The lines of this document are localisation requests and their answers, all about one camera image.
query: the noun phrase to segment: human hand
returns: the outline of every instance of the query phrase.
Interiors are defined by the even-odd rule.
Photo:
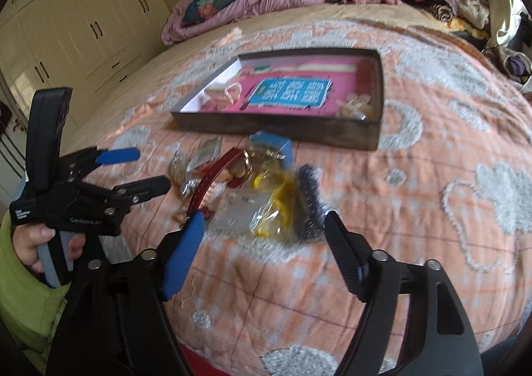
[[[37,254],[37,247],[46,244],[54,235],[53,229],[49,229],[41,223],[17,226],[13,234],[13,248],[20,262],[34,273],[42,274],[44,269]],[[85,235],[77,233],[70,238],[68,241],[68,260],[75,261],[78,259],[83,252],[84,245]]]

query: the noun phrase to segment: person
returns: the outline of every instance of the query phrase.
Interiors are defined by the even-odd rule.
[[[46,360],[69,285],[53,289],[44,281],[37,247],[49,242],[55,231],[43,224],[12,227],[9,212],[0,226],[0,317],[25,356],[45,374]],[[83,252],[85,236],[68,241],[67,258]]]

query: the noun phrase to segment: green sleeve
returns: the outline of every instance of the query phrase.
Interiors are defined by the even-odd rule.
[[[38,361],[47,355],[67,291],[68,285],[52,289],[42,284],[20,263],[6,213],[0,227],[0,316],[26,356]],[[42,361],[39,365],[35,362],[41,371]]]

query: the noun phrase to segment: bed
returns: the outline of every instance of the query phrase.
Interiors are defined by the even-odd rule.
[[[177,128],[170,110],[183,95],[238,53],[309,45],[376,49],[385,74],[377,151],[294,143],[296,164],[321,170],[323,201],[373,248],[408,263],[441,261],[482,351],[519,331],[532,293],[532,108],[474,47],[411,7],[285,10],[175,45],[113,93],[66,149],[140,149],[138,162],[90,175],[98,185],[168,175],[177,148],[210,136]],[[223,151],[245,140],[224,136]],[[108,256],[156,247],[179,229],[183,204],[173,187],[134,207],[121,237],[106,239]],[[395,364],[407,305],[398,306],[383,370]],[[329,375],[363,304],[324,242],[207,234],[166,309],[178,340],[225,372]]]

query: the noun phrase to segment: white wardrobe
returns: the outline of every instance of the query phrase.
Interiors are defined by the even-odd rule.
[[[20,109],[33,93],[74,89],[66,133],[164,50],[164,0],[9,0],[0,13],[0,69]]]

